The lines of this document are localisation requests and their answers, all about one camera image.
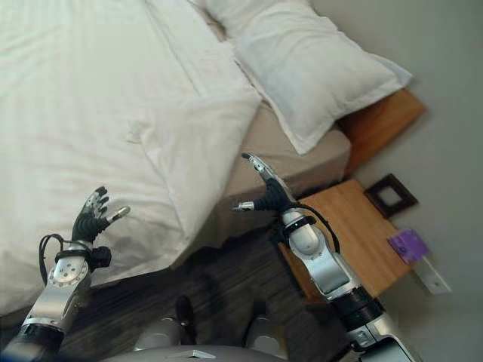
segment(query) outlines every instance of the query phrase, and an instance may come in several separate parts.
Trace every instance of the small dark frame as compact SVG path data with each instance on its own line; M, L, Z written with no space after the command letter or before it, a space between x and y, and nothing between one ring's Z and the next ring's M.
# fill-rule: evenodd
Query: small dark frame
M393 189L401 200L393 205L386 204L380 197L380 193L387 188ZM419 203L419 201L392 173L367 189L365 195L386 219Z

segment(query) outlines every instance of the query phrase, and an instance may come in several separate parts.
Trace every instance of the black joint ring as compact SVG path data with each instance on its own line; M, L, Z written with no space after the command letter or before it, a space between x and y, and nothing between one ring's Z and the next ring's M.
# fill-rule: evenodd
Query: black joint ring
M89 269L91 270L91 272L94 271L95 267L94 267L94 263L93 263L93 260L92 260L92 255L91 255L91 252L89 252L87 250L64 250L64 251L60 251L55 256L55 263L57 264L57 262L60 259L68 258L70 256L82 256L82 257L84 257L85 261L88 262Z
M285 239L288 239L290 237L290 234L295 230L298 230L302 226L305 226L307 224L314 225L316 222L317 221L313 216L303 216L301 219L297 220L296 222L290 224L289 226L284 227L281 234Z

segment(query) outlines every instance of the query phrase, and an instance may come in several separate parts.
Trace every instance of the white power outlet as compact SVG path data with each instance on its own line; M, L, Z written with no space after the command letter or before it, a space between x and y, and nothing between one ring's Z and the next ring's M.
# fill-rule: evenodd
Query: white power outlet
M413 270L432 295L453 293L448 283L425 256L414 265Z

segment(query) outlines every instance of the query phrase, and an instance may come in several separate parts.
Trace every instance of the gray wall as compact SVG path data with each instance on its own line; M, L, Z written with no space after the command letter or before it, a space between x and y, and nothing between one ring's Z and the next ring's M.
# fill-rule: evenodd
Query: gray wall
M428 112L356 177L393 172L420 200L394 218L416 229L454 293L405 278L383 296L426 361L481 360L483 343L483 1L315 0L366 51L415 75Z

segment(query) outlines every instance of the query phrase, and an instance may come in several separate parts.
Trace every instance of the nightstand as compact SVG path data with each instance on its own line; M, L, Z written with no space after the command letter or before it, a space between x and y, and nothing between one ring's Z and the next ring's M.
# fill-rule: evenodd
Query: nightstand
M339 238L341 254L372 296L378 297L411 270L387 241L398 233L397 230L365 197L364 188L355 179L300 202L315 208L331 224ZM305 293L307 303L323 302L303 263L285 245L278 247Z

